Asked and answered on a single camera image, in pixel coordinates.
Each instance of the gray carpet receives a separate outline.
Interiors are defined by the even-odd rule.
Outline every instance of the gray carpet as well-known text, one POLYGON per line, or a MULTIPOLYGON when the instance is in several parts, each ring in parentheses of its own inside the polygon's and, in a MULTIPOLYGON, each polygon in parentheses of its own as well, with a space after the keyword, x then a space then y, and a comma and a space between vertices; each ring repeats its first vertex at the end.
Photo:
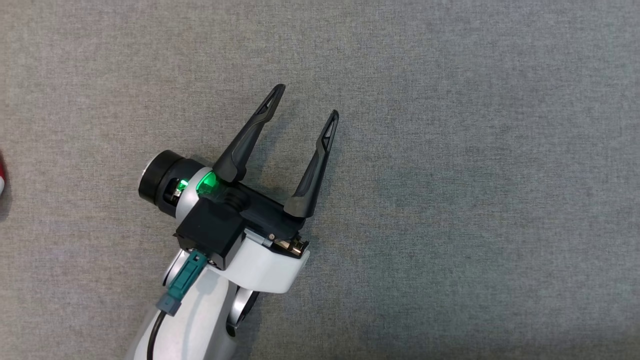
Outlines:
POLYGON ((142 168, 279 82, 250 186, 340 126, 237 359, 638 358, 637 3, 1 2, 2 359, 122 358, 178 249, 142 168))

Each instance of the teal connector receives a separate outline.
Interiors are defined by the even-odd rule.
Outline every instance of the teal connector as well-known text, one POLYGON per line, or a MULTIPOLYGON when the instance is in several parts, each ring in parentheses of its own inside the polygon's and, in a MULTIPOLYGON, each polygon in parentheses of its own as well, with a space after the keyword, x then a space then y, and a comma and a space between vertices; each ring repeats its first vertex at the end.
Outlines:
POLYGON ((205 266, 207 266, 207 257, 201 252, 193 250, 156 307, 171 316, 175 315, 180 308, 180 302, 205 266))

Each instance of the robotic arm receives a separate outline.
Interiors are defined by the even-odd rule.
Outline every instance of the robotic arm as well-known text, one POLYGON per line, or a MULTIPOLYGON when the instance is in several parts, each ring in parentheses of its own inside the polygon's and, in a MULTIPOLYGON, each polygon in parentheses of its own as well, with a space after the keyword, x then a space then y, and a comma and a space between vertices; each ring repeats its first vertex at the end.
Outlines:
POLYGON ((168 291, 126 359, 230 359, 236 329, 259 293, 287 292, 305 265, 308 242, 300 230, 314 213, 338 112, 329 116, 284 205, 240 182, 284 90, 283 84, 273 88, 212 167, 170 150, 148 163, 138 193, 175 217, 180 251, 164 276, 168 291))

